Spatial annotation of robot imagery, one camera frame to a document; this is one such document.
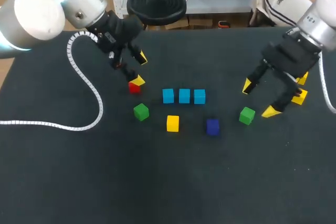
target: red cube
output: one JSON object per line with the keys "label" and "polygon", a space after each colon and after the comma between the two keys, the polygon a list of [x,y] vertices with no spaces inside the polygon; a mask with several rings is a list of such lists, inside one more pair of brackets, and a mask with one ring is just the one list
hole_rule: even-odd
{"label": "red cube", "polygon": [[141,91],[140,86],[135,85],[135,84],[132,83],[132,82],[129,82],[129,83],[128,83],[128,87],[129,87],[129,89],[130,89],[130,93],[131,93],[131,94],[139,94],[140,91]]}

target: blue cube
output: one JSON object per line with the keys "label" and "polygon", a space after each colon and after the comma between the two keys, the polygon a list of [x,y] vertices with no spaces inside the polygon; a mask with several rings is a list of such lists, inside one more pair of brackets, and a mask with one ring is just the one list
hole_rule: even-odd
{"label": "blue cube", "polygon": [[180,89],[178,95],[179,103],[190,103],[190,89]]}
{"label": "blue cube", "polygon": [[194,90],[194,103],[205,104],[205,89]]}
{"label": "blue cube", "polygon": [[206,134],[208,134],[209,136],[219,135],[219,120],[218,119],[206,120]]}
{"label": "blue cube", "polygon": [[163,103],[174,103],[174,90],[173,89],[163,89]]}

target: black table surface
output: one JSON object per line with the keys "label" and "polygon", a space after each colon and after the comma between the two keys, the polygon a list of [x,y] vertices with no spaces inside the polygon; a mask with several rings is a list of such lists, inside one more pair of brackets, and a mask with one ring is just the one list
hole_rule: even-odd
{"label": "black table surface", "polygon": [[[302,106],[260,115],[282,92],[268,73],[251,95],[246,76],[281,28],[145,32],[136,41],[149,63],[130,95],[124,76],[80,38],[73,55],[104,101],[93,129],[0,126],[1,224],[336,223],[336,117],[323,100],[318,67],[310,71]],[[66,55],[72,33],[15,60],[0,91],[0,120],[39,120],[83,126],[98,105]],[[336,55],[326,55],[336,101]],[[162,89],[206,89],[206,105],[162,104]],[[133,108],[149,107],[139,122]],[[238,121],[248,106],[250,126]],[[180,132],[166,132],[167,115]],[[220,137],[204,120],[220,120]]]}

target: stool seat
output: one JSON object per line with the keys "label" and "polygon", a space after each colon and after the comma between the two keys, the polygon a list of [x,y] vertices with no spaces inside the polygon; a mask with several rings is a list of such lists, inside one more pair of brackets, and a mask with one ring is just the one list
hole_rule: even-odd
{"label": "stool seat", "polygon": [[184,17],[187,3],[185,0],[128,0],[127,11],[145,25],[165,26]]}

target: robotic arm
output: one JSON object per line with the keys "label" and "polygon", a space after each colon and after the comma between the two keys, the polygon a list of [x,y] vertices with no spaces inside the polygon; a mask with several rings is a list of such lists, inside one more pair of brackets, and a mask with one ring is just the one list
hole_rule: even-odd
{"label": "robotic arm", "polygon": [[106,6],[106,0],[7,0],[0,8],[0,58],[17,56],[55,38],[67,19],[75,28],[95,34],[111,65],[121,68],[131,81],[136,74],[122,63],[121,51],[128,47],[140,64],[146,63],[142,51],[131,44],[142,25],[136,17],[119,19],[106,12]]}
{"label": "robotic arm", "polygon": [[259,66],[245,82],[243,93],[249,94],[259,84],[268,69],[286,86],[285,92],[263,113],[263,117],[282,113],[290,102],[302,104],[307,92],[299,88],[308,71],[320,61],[323,92],[328,107],[334,113],[325,85],[322,51],[336,49],[336,0],[317,0],[278,45],[270,43],[262,52]]}

